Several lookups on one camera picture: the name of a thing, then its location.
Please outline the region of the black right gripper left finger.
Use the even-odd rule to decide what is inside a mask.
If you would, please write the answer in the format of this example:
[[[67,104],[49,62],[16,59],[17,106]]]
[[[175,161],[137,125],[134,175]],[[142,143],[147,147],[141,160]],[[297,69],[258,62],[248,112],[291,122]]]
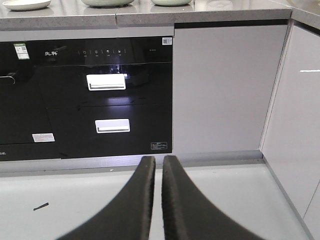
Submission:
[[[101,211],[60,240],[147,240],[150,234],[156,160],[143,156],[131,178]]]

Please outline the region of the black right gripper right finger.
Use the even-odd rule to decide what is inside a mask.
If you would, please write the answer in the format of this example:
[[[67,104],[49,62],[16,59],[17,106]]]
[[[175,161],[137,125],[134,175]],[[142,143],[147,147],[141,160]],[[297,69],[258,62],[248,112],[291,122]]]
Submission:
[[[260,239],[212,204],[174,155],[163,160],[161,201],[167,240]]]

